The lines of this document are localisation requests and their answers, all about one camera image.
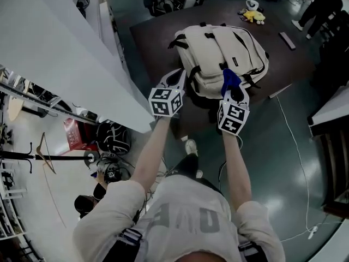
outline white cable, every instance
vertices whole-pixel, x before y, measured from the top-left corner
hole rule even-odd
[[[297,153],[298,153],[298,157],[299,157],[300,166],[302,167],[302,171],[303,171],[303,174],[304,174],[305,184],[306,184],[306,193],[307,193],[306,214],[305,214],[305,228],[307,229],[308,232],[311,232],[311,230],[309,230],[309,228],[308,228],[308,212],[309,212],[309,186],[308,186],[308,179],[306,178],[306,174],[305,174],[305,170],[304,170],[304,167],[303,167],[302,158],[300,157],[300,152],[299,152],[298,144],[297,144],[297,142],[296,142],[296,138],[294,138],[294,135],[293,135],[293,133],[292,133],[292,130],[291,130],[290,126],[288,125],[288,122],[287,122],[287,119],[286,119],[284,110],[282,109],[281,103],[280,103],[280,101],[279,101],[279,97],[278,97],[277,95],[276,95],[276,98],[277,98],[277,100],[278,100],[278,103],[279,103],[279,106],[280,106],[282,115],[284,116],[286,125],[287,125],[287,127],[288,127],[288,129],[289,129],[289,131],[290,131],[290,133],[291,133],[291,135],[292,135],[294,144],[296,145],[296,149],[297,149]]]
[[[305,228],[306,228],[306,231],[304,231],[304,232],[302,232],[302,233],[300,233],[300,234],[298,234],[298,235],[296,235],[296,236],[293,236],[293,237],[290,237],[290,238],[287,238],[287,239],[284,239],[284,240],[281,241],[281,242],[285,242],[285,241],[294,239],[294,238],[296,238],[296,237],[298,237],[298,236],[301,236],[301,235],[303,235],[303,234],[306,233],[306,232],[313,233],[313,231],[312,231],[312,230],[309,230],[309,228],[308,228],[308,212],[309,212],[309,185],[308,185],[308,179],[306,178],[305,170],[304,170],[303,163],[302,163],[302,158],[300,157],[300,152],[299,152],[299,148],[298,148],[296,139],[294,138],[294,135],[293,135],[293,133],[292,133],[292,131],[291,131],[291,128],[290,128],[290,126],[288,125],[288,122],[287,122],[287,119],[286,119],[284,110],[282,109],[282,106],[281,106],[279,97],[276,96],[276,99],[278,100],[278,103],[279,103],[279,106],[280,106],[282,115],[284,116],[286,125],[287,125],[287,127],[288,127],[288,129],[289,129],[289,131],[290,131],[290,133],[291,133],[291,135],[292,135],[294,144],[296,145],[296,149],[297,149],[297,153],[298,153],[298,157],[299,157],[300,166],[302,167],[302,171],[303,171],[304,178],[305,178],[306,193],[307,193],[306,214],[305,214]],[[333,224],[333,223],[342,223],[342,221],[317,223],[317,224],[315,224],[311,229],[314,230],[314,227],[316,227],[316,226],[318,226],[318,225],[322,225],[322,224]]]
[[[242,141],[241,137],[239,135],[236,135],[236,137],[238,137],[240,139],[240,146],[239,146],[239,149],[241,150],[242,149],[242,146],[244,145],[244,142]]]

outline desk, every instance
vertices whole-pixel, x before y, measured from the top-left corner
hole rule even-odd
[[[265,25],[242,21],[237,11],[245,7],[245,1],[208,2],[199,7],[169,13],[131,27],[131,33],[153,85],[157,85],[162,76],[180,67],[177,49],[167,49],[175,33],[203,21],[212,25],[226,23],[244,27],[269,53],[268,73],[258,82],[261,89],[249,89],[251,103],[265,99],[291,83],[310,76],[315,70],[314,64],[281,21],[271,12],[264,13]],[[278,36],[279,32],[286,32],[291,38],[297,47],[294,51],[291,51]],[[210,125],[208,110],[196,107],[190,98],[184,98],[183,102],[179,125],[172,127],[176,138]]]

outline yellow stuffed toy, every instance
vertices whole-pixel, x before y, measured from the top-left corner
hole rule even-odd
[[[253,22],[253,19],[256,20],[257,24],[264,24],[266,17],[259,11],[246,11],[244,17],[248,19],[249,22]]]

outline power cord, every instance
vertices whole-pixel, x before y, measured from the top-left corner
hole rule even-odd
[[[308,179],[306,178],[306,174],[305,174],[305,170],[304,170],[304,167],[303,167],[303,163],[302,163],[302,158],[300,156],[300,152],[299,152],[299,148],[298,148],[298,144],[296,142],[296,138],[294,137],[293,133],[292,133],[292,130],[290,128],[290,126],[288,125],[288,122],[287,122],[287,118],[286,118],[286,115],[284,113],[284,110],[281,106],[281,103],[280,103],[280,100],[279,100],[279,97],[276,96],[276,99],[278,100],[278,103],[279,103],[279,106],[280,106],[280,109],[281,109],[281,112],[282,112],[282,115],[285,119],[285,122],[286,122],[286,125],[288,127],[288,130],[290,131],[291,135],[292,135],[292,139],[294,141],[294,144],[296,145],[296,149],[297,149],[297,153],[298,153],[298,158],[299,158],[299,162],[300,162],[300,166],[302,167],[302,171],[303,171],[303,174],[304,174],[304,178],[305,178],[305,184],[306,184],[306,193],[307,193],[307,202],[306,202],[306,214],[305,214],[305,228],[306,230],[296,236],[293,236],[293,237],[290,237],[290,238],[287,238],[287,239],[284,239],[284,240],[281,240],[281,242],[285,242],[285,241],[288,241],[288,240],[292,240],[298,236],[301,236],[307,232],[309,232],[309,237],[308,239],[311,239],[312,236],[314,235],[315,232],[317,232],[318,230],[318,226],[319,225],[322,225],[322,224],[334,224],[334,223],[342,223],[342,221],[336,221],[336,222],[324,222],[327,218],[327,215],[325,217],[325,219],[323,220],[322,223],[317,223],[315,224],[311,229],[308,228],[308,212],[309,212],[309,198],[310,198],[310,195],[309,195],[309,184],[308,184]]]

